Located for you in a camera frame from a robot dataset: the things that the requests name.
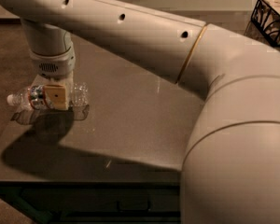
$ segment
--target black hole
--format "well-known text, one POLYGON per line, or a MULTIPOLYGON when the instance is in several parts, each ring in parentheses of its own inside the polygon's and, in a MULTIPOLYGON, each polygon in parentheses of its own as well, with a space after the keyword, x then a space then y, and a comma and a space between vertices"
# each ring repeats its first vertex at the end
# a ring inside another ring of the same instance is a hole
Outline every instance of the black hole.
POLYGON ((188 37, 188 32, 183 32, 180 37, 181 38, 187 38, 188 37))
POLYGON ((125 19, 125 14, 121 14, 121 15, 119 16, 119 19, 120 19, 121 21, 123 21, 123 20, 125 19))
POLYGON ((67 6, 68 3, 69 3, 69 0, 64 0, 64 1, 63 1, 63 7, 67 6))

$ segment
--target wire basket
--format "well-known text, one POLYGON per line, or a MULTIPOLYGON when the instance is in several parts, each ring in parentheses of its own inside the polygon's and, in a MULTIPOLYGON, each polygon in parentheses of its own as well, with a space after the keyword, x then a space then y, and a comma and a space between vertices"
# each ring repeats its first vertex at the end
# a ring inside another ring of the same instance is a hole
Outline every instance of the wire basket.
POLYGON ((280 0, 258 0, 251 22, 272 47, 280 47, 280 0))

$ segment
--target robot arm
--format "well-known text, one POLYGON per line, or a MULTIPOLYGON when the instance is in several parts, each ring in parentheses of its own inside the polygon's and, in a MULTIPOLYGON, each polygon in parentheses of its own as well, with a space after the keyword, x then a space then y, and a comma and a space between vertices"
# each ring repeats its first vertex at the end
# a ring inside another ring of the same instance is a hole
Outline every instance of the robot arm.
POLYGON ((38 64, 40 75, 71 73, 69 31, 206 99, 185 153, 184 223, 280 224, 280 52, 203 21, 114 0, 0 4, 23 18, 26 31, 40 31, 27 36, 36 61, 64 56, 38 64), (48 42, 43 34, 56 37, 54 49, 33 45, 48 42))

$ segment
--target clear plastic bottle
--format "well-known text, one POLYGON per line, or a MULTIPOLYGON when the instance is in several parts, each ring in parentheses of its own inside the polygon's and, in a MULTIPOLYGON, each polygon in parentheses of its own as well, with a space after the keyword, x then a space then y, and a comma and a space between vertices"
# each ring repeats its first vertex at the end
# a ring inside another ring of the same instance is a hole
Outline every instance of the clear plastic bottle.
POLYGON ((21 89, 7 97, 7 103, 19 106, 21 110, 53 109, 51 100, 46 96, 44 85, 37 85, 21 89))
MULTIPOLYGON (((69 106, 83 107, 88 104, 88 88, 86 83, 74 83, 70 90, 69 106)), ((46 95, 44 85, 21 89, 7 97, 7 103, 19 106, 21 110, 54 109, 53 102, 46 95)))

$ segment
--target bottle label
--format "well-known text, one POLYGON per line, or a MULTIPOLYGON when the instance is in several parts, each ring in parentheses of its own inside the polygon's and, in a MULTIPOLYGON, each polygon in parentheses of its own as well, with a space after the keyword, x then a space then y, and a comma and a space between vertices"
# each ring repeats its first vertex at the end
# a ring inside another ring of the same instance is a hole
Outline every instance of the bottle label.
POLYGON ((33 86, 29 89, 29 103, 33 109, 52 109, 51 100, 46 97, 43 85, 33 86))

